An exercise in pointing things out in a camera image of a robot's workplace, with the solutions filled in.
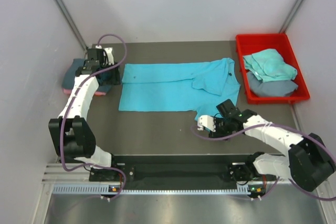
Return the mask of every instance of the folded cloth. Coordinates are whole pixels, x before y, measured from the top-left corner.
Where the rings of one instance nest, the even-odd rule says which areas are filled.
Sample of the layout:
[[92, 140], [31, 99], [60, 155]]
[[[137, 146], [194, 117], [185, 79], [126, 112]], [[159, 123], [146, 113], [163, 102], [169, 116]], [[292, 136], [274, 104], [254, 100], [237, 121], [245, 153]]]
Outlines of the folded cloth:
[[126, 64], [120, 111], [197, 111], [215, 115], [216, 106], [237, 103], [240, 84], [229, 58], [181, 64]]
[[275, 49], [266, 49], [244, 56], [245, 69], [250, 70], [259, 81], [263, 82], [295, 79], [297, 70], [283, 60]]
[[[68, 69], [68, 71], [65, 73], [63, 82], [62, 82], [62, 88], [63, 92], [65, 94], [71, 94], [72, 89], [75, 85], [75, 76], [76, 76], [76, 70], [79, 67], [82, 67], [84, 65], [85, 59], [73, 59], [73, 62]], [[112, 85], [101, 85], [98, 87], [95, 95], [106, 95], [107, 92], [112, 88]]]
[[250, 89], [259, 97], [288, 97], [298, 85], [292, 81], [259, 81], [252, 72], [247, 73]]

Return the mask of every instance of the white wall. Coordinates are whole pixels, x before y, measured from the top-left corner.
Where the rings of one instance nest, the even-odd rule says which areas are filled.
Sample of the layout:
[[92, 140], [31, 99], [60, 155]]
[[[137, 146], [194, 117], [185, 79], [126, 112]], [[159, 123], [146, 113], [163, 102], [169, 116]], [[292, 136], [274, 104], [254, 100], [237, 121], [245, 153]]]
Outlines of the white wall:
[[46, 163], [60, 82], [82, 50], [53, 0], [0, 0], [0, 223], [28, 223]]
[[311, 95], [296, 105], [303, 129], [336, 155], [336, 0], [306, 0], [287, 34]]
[[277, 33], [295, 0], [64, 0], [87, 43], [232, 40]]

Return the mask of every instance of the red plastic basket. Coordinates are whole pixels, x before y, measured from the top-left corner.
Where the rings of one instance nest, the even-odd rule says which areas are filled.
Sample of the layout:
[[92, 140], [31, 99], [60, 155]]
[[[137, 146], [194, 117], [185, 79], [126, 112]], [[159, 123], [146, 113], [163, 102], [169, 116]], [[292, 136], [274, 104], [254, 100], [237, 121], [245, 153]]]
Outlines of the red plastic basket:
[[[236, 36], [236, 41], [240, 71], [244, 78], [245, 93], [248, 103], [296, 103], [310, 98], [307, 86], [286, 34], [240, 34]], [[268, 48], [276, 49], [283, 57], [285, 63], [290, 64], [298, 70], [298, 75], [294, 82], [299, 87], [290, 97], [258, 97], [250, 90], [246, 75], [248, 70], [245, 70], [243, 56]]]

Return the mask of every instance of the teal towel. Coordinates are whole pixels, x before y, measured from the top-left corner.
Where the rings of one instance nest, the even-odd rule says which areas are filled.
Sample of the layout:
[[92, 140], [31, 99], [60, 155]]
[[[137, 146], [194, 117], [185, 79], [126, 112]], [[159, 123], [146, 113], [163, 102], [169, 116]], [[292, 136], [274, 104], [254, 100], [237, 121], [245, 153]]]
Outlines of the teal towel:
[[250, 70], [259, 81], [263, 82], [295, 79], [297, 70], [283, 60], [275, 49], [266, 49], [244, 56], [245, 69]]
[[218, 113], [216, 106], [231, 99], [236, 104], [239, 83], [235, 62], [181, 64], [126, 64], [119, 111], [197, 111]]

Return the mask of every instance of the gray floor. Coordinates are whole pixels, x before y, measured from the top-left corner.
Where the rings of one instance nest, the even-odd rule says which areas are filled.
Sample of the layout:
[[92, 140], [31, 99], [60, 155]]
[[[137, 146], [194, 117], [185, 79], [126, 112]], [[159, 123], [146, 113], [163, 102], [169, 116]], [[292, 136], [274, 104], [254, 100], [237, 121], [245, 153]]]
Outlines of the gray floor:
[[[122, 58], [122, 45], [113, 45], [115, 58]], [[234, 41], [160, 42], [128, 44], [127, 63], [183, 63], [212, 61], [230, 57], [236, 61], [236, 78], [241, 84], [237, 106], [251, 109], [266, 120], [294, 127], [287, 104], [250, 105]], [[270, 146], [244, 135], [229, 142], [207, 142], [190, 132], [196, 112], [120, 112], [122, 86], [105, 97], [95, 97], [88, 123], [97, 144], [114, 154], [250, 154], [256, 151], [275, 153]]]
[[[125, 195], [111, 203], [87, 196], [55, 195], [54, 214], [45, 224], [324, 224], [318, 201], [290, 185], [279, 185], [268, 198], [248, 201], [247, 196]], [[67, 210], [81, 202], [72, 210]]]

